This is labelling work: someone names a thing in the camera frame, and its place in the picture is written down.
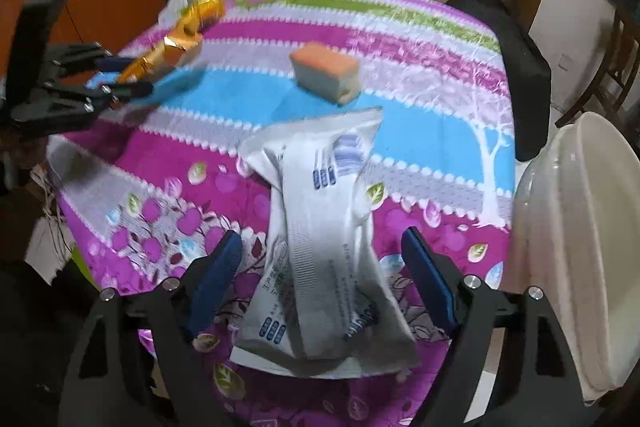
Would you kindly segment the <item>gold foil wrapper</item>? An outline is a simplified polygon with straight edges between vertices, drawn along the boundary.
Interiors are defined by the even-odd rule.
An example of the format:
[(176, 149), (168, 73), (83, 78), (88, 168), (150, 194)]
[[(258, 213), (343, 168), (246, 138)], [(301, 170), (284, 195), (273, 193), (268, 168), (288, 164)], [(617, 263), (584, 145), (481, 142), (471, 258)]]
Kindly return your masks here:
[(169, 31), (152, 49), (137, 57), (117, 77), (117, 84), (145, 80), (159, 70), (193, 60), (201, 51), (203, 37), (185, 34), (178, 29)]

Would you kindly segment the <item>white blue wet-wipes packet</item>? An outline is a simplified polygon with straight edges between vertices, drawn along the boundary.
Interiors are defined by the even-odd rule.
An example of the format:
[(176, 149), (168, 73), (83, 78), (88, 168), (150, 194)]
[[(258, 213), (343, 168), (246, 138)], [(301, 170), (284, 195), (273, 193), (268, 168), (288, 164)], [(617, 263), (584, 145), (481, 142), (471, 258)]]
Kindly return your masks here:
[(240, 157), (271, 186), (264, 275), (231, 352), (235, 364), (298, 378), (398, 373), (420, 359), (372, 247), (364, 167), (378, 107), (273, 124)]

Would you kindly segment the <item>yellow foil snack bag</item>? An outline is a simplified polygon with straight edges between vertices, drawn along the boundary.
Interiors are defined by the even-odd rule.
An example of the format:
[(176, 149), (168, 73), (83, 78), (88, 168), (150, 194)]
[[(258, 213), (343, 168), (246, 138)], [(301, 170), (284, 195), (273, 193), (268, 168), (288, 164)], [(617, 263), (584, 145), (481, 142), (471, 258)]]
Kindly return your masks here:
[(196, 35), (226, 14), (224, 0), (193, 0), (176, 23), (176, 28), (186, 35)]

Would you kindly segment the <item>white plastic bucket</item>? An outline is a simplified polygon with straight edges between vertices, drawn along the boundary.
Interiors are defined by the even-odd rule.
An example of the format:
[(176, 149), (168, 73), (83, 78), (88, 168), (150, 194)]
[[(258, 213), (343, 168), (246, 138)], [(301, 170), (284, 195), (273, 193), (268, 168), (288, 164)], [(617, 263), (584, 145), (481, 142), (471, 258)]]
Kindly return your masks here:
[(604, 117), (582, 114), (529, 161), (513, 201), (501, 286), (540, 287), (585, 400), (623, 387), (639, 360), (639, 159)]

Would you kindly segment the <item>beige orange sponge block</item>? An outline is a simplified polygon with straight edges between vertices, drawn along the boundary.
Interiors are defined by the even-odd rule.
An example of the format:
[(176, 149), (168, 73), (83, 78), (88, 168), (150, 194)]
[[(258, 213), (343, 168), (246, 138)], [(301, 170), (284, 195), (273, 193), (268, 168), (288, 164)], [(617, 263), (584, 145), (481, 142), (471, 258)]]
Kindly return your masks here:
[(360, 95), (360, 64), (355, 57), (308, 42), (290, 54), (290, 61), (297, 86), (323, 100), (343, 106)]

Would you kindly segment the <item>colourful striped tablecloth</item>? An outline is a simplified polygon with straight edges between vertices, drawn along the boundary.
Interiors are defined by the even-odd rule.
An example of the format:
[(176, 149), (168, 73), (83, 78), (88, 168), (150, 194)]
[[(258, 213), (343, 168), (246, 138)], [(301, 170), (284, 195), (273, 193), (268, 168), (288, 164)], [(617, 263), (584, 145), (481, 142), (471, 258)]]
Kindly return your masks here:
[(47, 153), (119, 295), (241, 243), (187, 343), (206, 403), (249, 426), (416, 422), (450, 337), (402, 236), (497, 288), (514, 160), (497, 37), (422, 0), (224, 0), (193, 60)]

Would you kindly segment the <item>dark wooden chair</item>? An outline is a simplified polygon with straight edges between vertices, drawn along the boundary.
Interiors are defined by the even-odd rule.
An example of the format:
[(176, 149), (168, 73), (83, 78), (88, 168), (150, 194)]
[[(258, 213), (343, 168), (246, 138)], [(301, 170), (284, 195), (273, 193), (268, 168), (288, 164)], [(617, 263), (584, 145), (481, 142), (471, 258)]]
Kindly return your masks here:
[(585, 112), (595, 98), (606, 119), (616, 128), (623, 127), (620, 109), (634, 85), (639, 72), (639, 24), (625, 10), (616, 9), (608, 44), (601, 63), (588, 86), (572, 106), (557, 120), (562, 128), (578, 114)]

